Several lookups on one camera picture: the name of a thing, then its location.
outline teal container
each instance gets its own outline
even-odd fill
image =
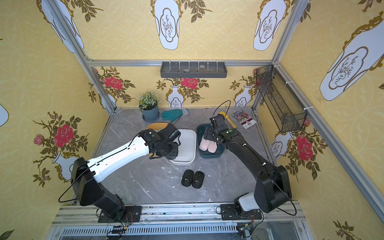
[[[205,132],[205,128],[206,127],[212,128],[212,126],[210,124],[201,124],[196,129],[196,132],[197,132],[197,149],[200,152],[200,156],[202,158],[206,158],[206,159],[220,157],[223,154],[224,149],[225,149],[225,147],[223,145],[221,145],[221,144],[218,145],[217,150],[216,150],[215,153],[210,153],[208,151],[201,151],[200,148],[199,148],[200,142],[201,142],[201,139],[204,136],[204,132]]]

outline vent grille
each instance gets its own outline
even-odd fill
[[[194,223],[194,224],[156,224],[131,225],[122,235],[159,235],[159,234],[186,234],[186,233],[232,233],[236,231],[236,223]],[[67,236],[105,236],[113,226],[94,227],[65,227],[62,237]]]

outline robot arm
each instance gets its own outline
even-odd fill
[[[235,199],[240,215],[246,215],[247,211],[253,209],[268,213],[290,200],[288,173],[283,166],[276,167],[260,156],[237,130],[227,127],[223,115],[210,118],[210,122],[213,129],[206,131],[204,138],[224,144],[239,157],[256,179],[254,193]],[[100,157],[89,161],[77,159],[73,165],[71,183],[80,205],[93,204],[115,221],[121,220],[127,212],[123,201],[107,190],[101,181],[123,165],[148,153],[152,154],[150,159],[163,156],[175,159],[178,144],[173,141],[179,136],[180,132],[168,124],[158,133],[153,129],[141,131],[131,142]]]
[[[126,215],[123,201],[100,182],[120,167],[148,153],[152,153],[150,159],[163,156],[176,158],[178,144],[173,141],[179,136],[180,132],[168,124],[158,133],[153,129],[141,131],[131,142],[100,157],[89,161],[77,159],[73,164],[71,183],[80,205],[93,204],[110,218],[120,221]]]
[[[266,161],[236,129],[229,129],[221,114],[210,118],[213,129],[205,133],[204,138],[223,144],[233,152],[251,171],[256,179],[255,191],[235,200],[241,213],[261,209],[269,213],[292,198],[288,172],[283,166],[276,167]]]

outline potted plant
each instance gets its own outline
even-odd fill
[[[159,118],[158,99],[159,95],[155,91],[139,95],[139,108],[143,114],[144,121],[153,122]]]

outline black wire mesh basket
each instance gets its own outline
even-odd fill
[[[307,112],[272,65],[257,69],[256,85],[280,132],[301,130]]]

